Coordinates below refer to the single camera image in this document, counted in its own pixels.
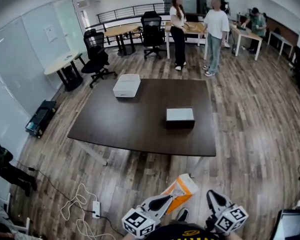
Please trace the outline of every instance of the orange package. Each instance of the orange package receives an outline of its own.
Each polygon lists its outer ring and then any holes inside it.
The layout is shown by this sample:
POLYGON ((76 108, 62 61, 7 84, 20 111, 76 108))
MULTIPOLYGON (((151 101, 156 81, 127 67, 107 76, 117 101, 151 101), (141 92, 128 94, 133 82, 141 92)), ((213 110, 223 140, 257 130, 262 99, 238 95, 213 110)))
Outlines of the orange package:
POLYGON ((167 210, 167 214, 185 203, 199 190, 198 186, 190 178, 188 173, 181 174, 161 195, 173 196, 173 201, 167 210))

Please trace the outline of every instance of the black pants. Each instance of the black pants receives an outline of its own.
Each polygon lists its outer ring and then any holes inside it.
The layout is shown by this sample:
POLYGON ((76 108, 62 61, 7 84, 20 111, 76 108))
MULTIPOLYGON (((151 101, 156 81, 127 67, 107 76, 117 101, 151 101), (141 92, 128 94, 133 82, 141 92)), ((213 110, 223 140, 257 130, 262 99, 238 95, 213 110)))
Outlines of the black pants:
POLYGON ((254 53, 257 53, 258 45, 259 45, 259 41, 252 39, 249 50, 253 50, 254 53))
POLYGON ((174 40, 174 55, 175 55, 175 64, 184 67, 184 63, 186 61, 186 42, 185 42, 185 34, 184 32, 175 26, 171 27, 171 35, 174 40))
POLYGON ((0 170, 0 176, 7 182, 18 185, 22 189, 28 188, 29 184, 26 182, 31 182, 33 180, 33 177, 26 174, 23 170, 12 166, 8 162, 5 163, 3 168, 0 170))

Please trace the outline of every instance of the wooden round table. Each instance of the wooden round table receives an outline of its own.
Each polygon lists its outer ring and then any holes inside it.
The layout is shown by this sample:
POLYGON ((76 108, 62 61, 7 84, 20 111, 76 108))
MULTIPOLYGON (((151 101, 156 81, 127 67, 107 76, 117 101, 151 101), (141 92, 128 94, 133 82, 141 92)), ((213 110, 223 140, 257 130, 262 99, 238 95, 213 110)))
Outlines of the wooden round table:
POLYGON ((65 86, 65 90, 67 92, 73 91, 74 89, 76 89, 79 85, 81 85, 81 83, 83 82, 83 79, 81 77, 81 75, 79 74, 76 65, 74 63, 74 60, 77 58, 77 56, 80 54, 80 52, 78 50, 71 50, 68 51, 64 54, 62 54, 61 56, 59 56, 58 58, 56 58, 45 70, 44 70, 44 74, 45 75, 52 75, 54 73, 57 73, 58 76, 60 77, 61 81, 63 82, 64 86, 65 86), (69 75, 69 73, 65 70, 65 66, 67 64, 71 64, 76 77, 71 77, 69 75))
POLYGON ((106 29, 106 32, 104 33, 106 37, 109 38, 115 36, 116 38, 116 42, 118 43, 118 48, 119 48, 118 56, 122 57, 126 55, 131 55, 136 51, 133 38, 132 38, 132 31, 137 29, 138 27, 139 25, 137 24, 129 24, 129 25, 110 27, 106 29), (124 43, 123 34, 125 33, 129 33, 131 46, 126 46, 124 43))

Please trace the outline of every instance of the white extension cord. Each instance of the white extension cord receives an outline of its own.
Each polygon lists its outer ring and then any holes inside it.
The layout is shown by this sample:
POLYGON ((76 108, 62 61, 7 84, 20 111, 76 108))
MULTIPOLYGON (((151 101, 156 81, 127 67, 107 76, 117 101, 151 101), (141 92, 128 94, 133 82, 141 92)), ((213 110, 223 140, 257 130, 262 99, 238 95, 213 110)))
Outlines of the white extension cord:
POLYGON ((85 221, 85 216, 86 216, 86 214, 85 214, 85 211, 84 211, 83 208, 82 208, 82 205, 86 205, 86 204, 88 203, 88 201, 87 201, 87 199, 86 199, 84 196, 82 196, 81 194, 78 194, 78 191, 79 191, 79 188, 80 188, 81 185, 84 187, 84 190, 85 190, 88 194, 95 196, 95 201, 98 201, 97 196, 96 196, 95 194, 90 193, 90 192, 87 190, 86 186, 85 186, 83 183, 80 183, 80 185, 78 186, 78 188, 77 188, 77 190, 76 190, 76 193, 75 193, 74 198, 72 198, 70 201, 66 202, 66 204, 60 209, 60 213, 61 213, 62 217, 63 217, 66 221, 68 221, 68 220, 70 219, 70 207, 71 207, 73 204, 78 203, 79 206, 80 206, 80 208, 82 209, 83 218, 78 218, 78 219, 76 220, 76 227, 77 227, 77 229, 79 230, 79 232, 80 232, 81 235, 83 235, 83 236, 85 236, 85 237, 88 237, 90 240, 93 240, 92 238, 96 239, 97 237, 109 235, 109 236, 112 236, 114 240, 116 240, 116 238, 115 238, 112 234, 109 234, 109 233, 99 234, 99 235, 93 235, 94 233, 92 232, 92 230, 91 230, 89 224, 85 221), (68 214, 69 214, 69 216, 68 216, 67 218, 65 218, 65 216, 64 216, 64 214, 63 214, 63 212, 62 212, 62 210, 63 210, 63 208, 65 208, 65 207, 68 205, 68 203, 71 203, 71 204, 68 206, 68 214), (80 228, 79 228, 79 226, 78 226, 78 222, 79 222, 79 221, 82 221, 82 222, 83 222, 83 225, 84 225, 84 227, 85 227, 85 233, 81 232, 81 230, 80 230, 80 228))

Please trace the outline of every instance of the desk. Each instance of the desk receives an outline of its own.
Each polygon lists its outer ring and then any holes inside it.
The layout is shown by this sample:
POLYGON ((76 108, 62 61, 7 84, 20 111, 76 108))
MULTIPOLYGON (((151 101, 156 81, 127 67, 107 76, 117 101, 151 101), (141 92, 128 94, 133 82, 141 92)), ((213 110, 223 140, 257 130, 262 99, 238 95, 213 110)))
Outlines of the desk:
POLYGON ((118 56, 126 56, 133 54, 135 50, 134 41, 132 39, 132 31, 137 29, 139 25, 137 24, 129 24, 129 25, 123 25, 123 26, 115 26, 107 28, 106 32, 104 32, 104 35, 106 37, 114 37, 116 38, 116 42, 118 43, 118 56), (129 33, 131 47, 126 47, 124 43, 124 37, 123 34, 129 33))
MULTIPOLYGON (((202 25, 200 22, 188 22, 188 23, 191 26, 193 26, 193 29, 190 29, 187 25, 184 25, 183 27, 187 30, 187 34, 198 35, 197 45, 200 46, 201 35, 204 33, 204 25, 202 25)), ((171 22, 166 21, 164 31, 165 31, 165 40, 166 40, 166 54, 168 60, 170 59, 170 40, 169 40, 170 29, 171 29, 171 22)))
POLYGON ((57 73, 58 76, 60 77, 61 81, 63 82, 64 86, 65 86, 65 90, 67 92, 73 91, 74 89, 76 89, 79 85, 81 85, 83 79, 81 77, 81 75, 79 74, 76 65, 74 63, 74 60, 77 58, 77 56, 80 54, 80 52, 78 50, 72 50, 72 51, 68 51, 64 54, 62 54, 60 57, 58 57, 57 59, 55 59, 45 70, 44 70, 44 74, 45 75, 51 75, 54 73, 57 73), (67 64, 71 64, 75 74, 76 74, 76 78, 70 79, 69 76, 66 74, 65 72, 65 66, 67 64))
POLYGON ((141 79, 134 98, 116 98, 117 80, 103 80, 93 90, 74 122, 68 138, 74 139, 104 166, 107 161, 87 143, 176 156, 200 157, 191 176, 198 175, 216 156, 213 114, 205 81, 141 79), (167 108, 193 109, 192 129, 166 129, 167 108))
POLYGON ((242 33, 236 25, 234 24, 230 24, 230 28, 233 30, 234 33, 237 33, 238 35, 238 42, 236 44, 236 51, 235 51, 235 56, 238 57, 238 53, 239 53, 239 48, 240 48, 240 42, 241 42, 241 37, 244 38, 249 38, 249 39, 254 39, 254 40, 258 40, 259 44, 258 44, 258 48, 256 50, 256 54, 254 57, 254 60, 256 61, 258 59, 259 56, 259 52, 260 52, 260 48, 261 48, 261 44, 262 44, 262 38, 260 36, 258 36, 257 34, 251 33, 251 30, 246 28, 247 33, 242 33))
POLYGON ((273 32, 273 31, 271 31, 271 32, 269 33, 268 45, 270 44, 270 38, 271 38, 271 35, 272 35, 272 36, 275 36, 276 38, 278 38, 278 39, 282 42, 282 44, 281 44, 281 49, 280 49, 280 52, 279 52, 279 55, 280 55, 280 56, 281 56, 281 54, 282 54, 282 50, 283 50, 283 48, 284 48, 284 44, 286 44, 286 45, 288 45, 288 46, 291 46, 290 53, 289 53, 289 57, 288 57, 288 58, 290 58, 290 57, 291 57, 291 54, 292 54, 292 51, 293 51, 293 49, 294 49, 294 46, 293 46, 287 39, 285 39, 283 36, 281 36, 281 35, 279 35, 279 34, 273 32))

